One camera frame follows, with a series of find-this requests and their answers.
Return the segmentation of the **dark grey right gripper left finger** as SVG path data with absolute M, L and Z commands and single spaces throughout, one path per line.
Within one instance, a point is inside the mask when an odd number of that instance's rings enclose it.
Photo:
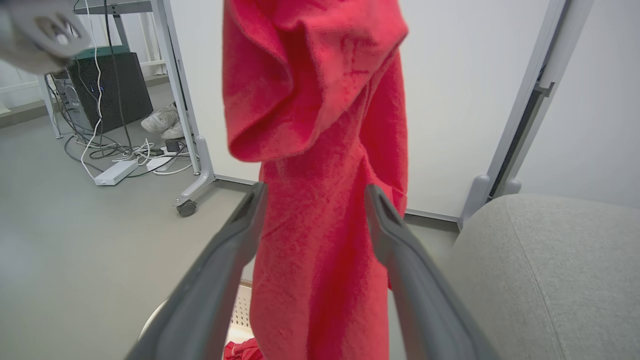
M 244 267 L 265 223 L 268 185 L 254 184 L 153 317 L 128 360 L 221 360 Z

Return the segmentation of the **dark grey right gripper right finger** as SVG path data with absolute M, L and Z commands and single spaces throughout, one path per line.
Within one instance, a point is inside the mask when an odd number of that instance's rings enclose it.
M 496 360 L 498 353 L 382 189 L 365 187 L 375 257 L 387 269 L 409 360 Z

